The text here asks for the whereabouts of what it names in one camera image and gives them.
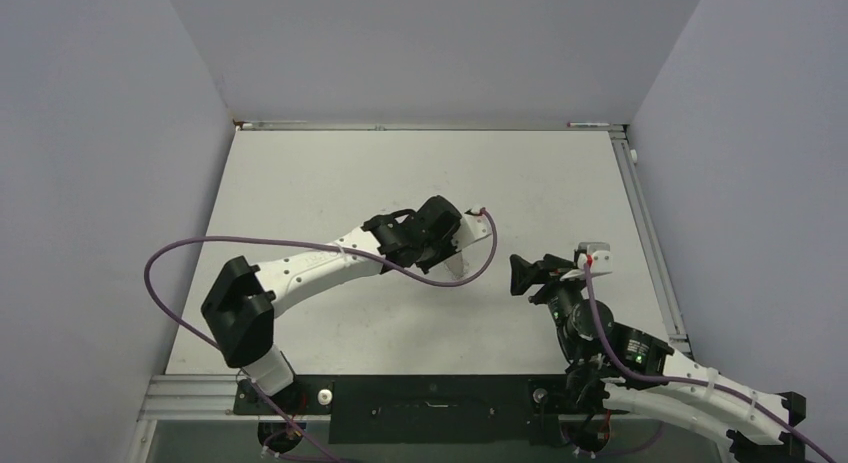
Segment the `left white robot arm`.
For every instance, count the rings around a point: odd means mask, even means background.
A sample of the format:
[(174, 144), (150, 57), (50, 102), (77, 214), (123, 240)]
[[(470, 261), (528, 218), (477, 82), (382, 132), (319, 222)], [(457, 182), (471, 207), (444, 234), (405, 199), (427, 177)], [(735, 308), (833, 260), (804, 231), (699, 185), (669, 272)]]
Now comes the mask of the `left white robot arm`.
[(412, 266), (422, 272), (457, 254), (466, 214), (442, 196), (417, 210), (366, 220), (325, 250), (251, 263), (227, 261), (201, 305), (201, 314), (228, 367), (243, 370), (274, 413), (296, 404), (296, 373), (275, 345), (275, 320), (295, 305), (344, 283)]

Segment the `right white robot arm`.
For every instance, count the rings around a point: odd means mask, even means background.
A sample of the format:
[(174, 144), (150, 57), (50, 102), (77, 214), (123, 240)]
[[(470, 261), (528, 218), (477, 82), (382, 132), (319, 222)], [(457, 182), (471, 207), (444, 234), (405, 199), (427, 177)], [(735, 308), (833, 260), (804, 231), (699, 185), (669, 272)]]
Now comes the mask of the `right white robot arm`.
[(571, 260), (551, 254), (509, 258), (510, 292), (546, 307), (566, 362), (564, 381), (537, 384), (547, 410), (635, 413), (687, 429), (726, 448), (737, 462), (803, 462), (811, 444), (797, 434), (806, 399), (767, 393), (695, 362), (664, 340), (616, 320), (594, 280), (612, 271), (606, 245), (580, 246)]

